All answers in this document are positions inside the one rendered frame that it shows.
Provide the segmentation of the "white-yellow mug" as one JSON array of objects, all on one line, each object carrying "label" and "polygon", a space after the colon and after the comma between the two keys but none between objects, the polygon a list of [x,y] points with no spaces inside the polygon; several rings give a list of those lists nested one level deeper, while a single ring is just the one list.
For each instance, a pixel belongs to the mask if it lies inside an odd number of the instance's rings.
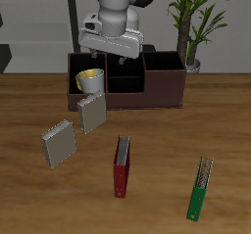
[{"label": "white-yellow mug", "polygon": [[84,94],[105,92],[104,71],[101,69],[81,71],[75,76],[75,81],[77,88]]}]

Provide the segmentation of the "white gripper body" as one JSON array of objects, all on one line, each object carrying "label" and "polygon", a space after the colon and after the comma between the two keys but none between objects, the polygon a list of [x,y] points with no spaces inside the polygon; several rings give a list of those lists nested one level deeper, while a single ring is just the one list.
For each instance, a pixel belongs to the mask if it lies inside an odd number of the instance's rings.
[{"label": "white gripper body", "polygon": [[82,29],[79,33],[78,43],[80,46],[91,50],[136,59],[142,51],[143,39],[144,36],[141,32],[129,28],[118,38],[107,38]]}]

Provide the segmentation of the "red book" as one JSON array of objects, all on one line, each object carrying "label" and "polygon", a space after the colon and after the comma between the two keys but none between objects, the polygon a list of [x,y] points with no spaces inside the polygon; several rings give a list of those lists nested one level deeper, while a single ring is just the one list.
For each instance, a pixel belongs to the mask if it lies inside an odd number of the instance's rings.
[{"label": "red book", "polygon": [[130,137],[118,137],[116,153],[113,162],[114,196],[124,198],[129,173]]}]

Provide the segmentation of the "grey-yellow book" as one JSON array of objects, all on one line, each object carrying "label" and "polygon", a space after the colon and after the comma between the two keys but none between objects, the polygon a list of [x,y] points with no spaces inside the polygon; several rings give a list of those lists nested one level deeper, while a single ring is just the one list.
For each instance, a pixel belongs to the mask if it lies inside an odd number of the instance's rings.
[{"label": "grey-yellow book", "polygon": [[97,91],[77,103],[80,129],[87,134],[106,119],[105,94]]},{"label": "grey-yellow book", "polygon": [[67,119],[47,130],[40,139],[50,168],[55,168],[76,151],[74,127]]}]

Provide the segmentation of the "green pot plant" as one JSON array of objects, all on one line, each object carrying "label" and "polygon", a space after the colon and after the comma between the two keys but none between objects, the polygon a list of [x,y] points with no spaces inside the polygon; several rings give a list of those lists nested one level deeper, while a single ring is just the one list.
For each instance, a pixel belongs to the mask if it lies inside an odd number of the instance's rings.
[{"label": "green pot plant", "polygon": [[198,45],[208,44],[208,35],[214,30],[227,27],[222,23],[225,11],[219,12],[213,18],[211,15],[215,4],[202,8],[209,0],[175,0],[167,9],[175,20],[177,29],[176,50],[183,60],[188,73],[198,73],[201,68],[196,58]]}]

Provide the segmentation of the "dark brown desk caddy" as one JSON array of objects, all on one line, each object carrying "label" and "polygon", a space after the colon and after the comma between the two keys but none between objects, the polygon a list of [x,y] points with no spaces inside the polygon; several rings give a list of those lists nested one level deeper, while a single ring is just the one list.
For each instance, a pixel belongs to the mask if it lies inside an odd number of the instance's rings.
[{"label": "dark brown desk caddy", "polygon": [[101,69],[105,76],[108,110],[182,108],[186,69],[178,52],[142,52],[137,59],[119,64],[119,56],[72,53],[68,56],[69,111],[87,97],[77,88],[75,76],[89,69]]}]

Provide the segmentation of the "grey wall shelf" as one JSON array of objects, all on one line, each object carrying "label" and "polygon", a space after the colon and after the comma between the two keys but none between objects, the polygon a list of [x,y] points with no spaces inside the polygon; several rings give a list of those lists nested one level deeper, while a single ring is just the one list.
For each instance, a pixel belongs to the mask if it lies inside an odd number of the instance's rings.
[{"label": "grey wall shelf", "polygon": [[75,0],[0,0],[0,73],[65,73],[77,38]]}]

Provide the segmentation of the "green book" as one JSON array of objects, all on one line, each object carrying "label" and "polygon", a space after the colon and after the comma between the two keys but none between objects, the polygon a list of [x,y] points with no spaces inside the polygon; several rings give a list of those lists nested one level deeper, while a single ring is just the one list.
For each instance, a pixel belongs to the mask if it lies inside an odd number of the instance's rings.
[{"label": "green book", "polygon": [[189,220],[195,222],[199,220],[209,183],[212,165],[213,158],[201,155],[186,215],[186,218]]}]

